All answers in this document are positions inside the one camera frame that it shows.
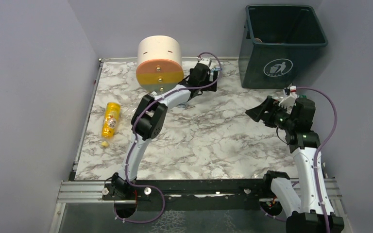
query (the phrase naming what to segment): screw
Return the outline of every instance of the screw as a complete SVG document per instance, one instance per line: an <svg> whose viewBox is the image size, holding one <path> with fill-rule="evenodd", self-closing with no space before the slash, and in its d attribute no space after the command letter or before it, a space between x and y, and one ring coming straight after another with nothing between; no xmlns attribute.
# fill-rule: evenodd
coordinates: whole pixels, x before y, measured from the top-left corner
<svg viewBox="0 0 373 233"><path fill-rule="evenodd" d="M151 194L151 192L152 192L152 190L151 190L151 188L149 188L149 187L146 187L146 188L144 189L144 193L145 193L145 195L149 195L149 194Z"/></svg>
<svg viewBox="0 0 373 233"><path fill-rule="evenodd" d="M102 190L102 194L103 195L108 195L109 194L109 190L108 190L108 188L103 188L103 190Z"/></svg>

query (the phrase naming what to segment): bin lid rim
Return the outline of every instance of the bin lid rim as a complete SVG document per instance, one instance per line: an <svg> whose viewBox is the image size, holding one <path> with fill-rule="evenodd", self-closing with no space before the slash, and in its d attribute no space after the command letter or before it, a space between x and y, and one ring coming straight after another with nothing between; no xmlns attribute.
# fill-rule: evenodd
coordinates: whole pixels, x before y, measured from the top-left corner
<svg viewBox="0 0 373 233"><path fill-rule="evenodd" d="M254 38L254 35L252 32L252 25L251 25L251 22L248 21L249 17L250 17L250 12L249 12L249 7L251 6L296 6L296 7L307 7L307 8L310 8L312 14L314 15L314 18L317 20L317 24L318 24L318 27L322 33L322 36L324 38L324 43L314 43L314 44L276 44L276 43L261 43L261 42L257 42L255 41L255 38ZM315 14L315 11L314 11L314 8L312 6L308 6L308 5L289 5L289 4L252 4L252 5L247 5L245 7L245 13L247 15L247 19L245 20L245 26L247 27L247 29L250 31L250 37L251 37L251 40L252 40L252 43L254 45L261 45L261 46L281 46L281 47L285 47L285 46L288 46L288 47L325 47L328 45L328 39L327 39L327 36L325 35L325 32L324 30L322 29L322 26L321 26L321 23L320 21L318 20L318 17L317 17L317 14Z"/></svg>

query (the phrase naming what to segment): bottle label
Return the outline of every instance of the bottle label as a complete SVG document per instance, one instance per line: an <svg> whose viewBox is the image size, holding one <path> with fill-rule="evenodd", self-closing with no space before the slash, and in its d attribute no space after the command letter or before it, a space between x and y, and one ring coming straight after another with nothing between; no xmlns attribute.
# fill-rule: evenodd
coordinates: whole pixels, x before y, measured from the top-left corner
<svg viewBox="0 0 373 233"><path fill-rule="evenodd" d="M108 113L108 117L106 118L107 126L110 129L115 129L117 126L117 118L118 118L118 113L116 111L110 111Z"/></svg>

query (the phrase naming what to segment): white connector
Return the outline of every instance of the white connector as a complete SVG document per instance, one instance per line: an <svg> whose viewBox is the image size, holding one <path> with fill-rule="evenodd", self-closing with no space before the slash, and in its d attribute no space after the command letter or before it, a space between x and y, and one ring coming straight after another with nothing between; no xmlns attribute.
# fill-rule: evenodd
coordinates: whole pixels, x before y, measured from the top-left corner
<svg viewBox="0 0 373 233"><path fill-rule="evenodd" d="M211 58L202 58L198 63L204 64L208 67L211 67L212 60Z"/></svg>

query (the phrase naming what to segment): black mounting bracket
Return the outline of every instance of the black mounting bracket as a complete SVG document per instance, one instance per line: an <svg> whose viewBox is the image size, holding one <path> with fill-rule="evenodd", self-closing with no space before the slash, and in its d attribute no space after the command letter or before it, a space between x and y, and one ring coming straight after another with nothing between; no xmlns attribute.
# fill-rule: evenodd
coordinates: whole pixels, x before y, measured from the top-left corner
<svg viewBox="0 0 373 233"><path fill-rule="evenodd" d="M132 125L134 125L136 118L141 115L142 111L144 111L154 100L155 98L150 95L144 95L144 97L142 97L142 100L132 117ZM142 136L143 140L156 138L164 125L167 110L168 106L163 103L157 102L152 105L147 112L153 112L153 115L150 116L149 114L144 114L136 125L135 132Z"/></svg>

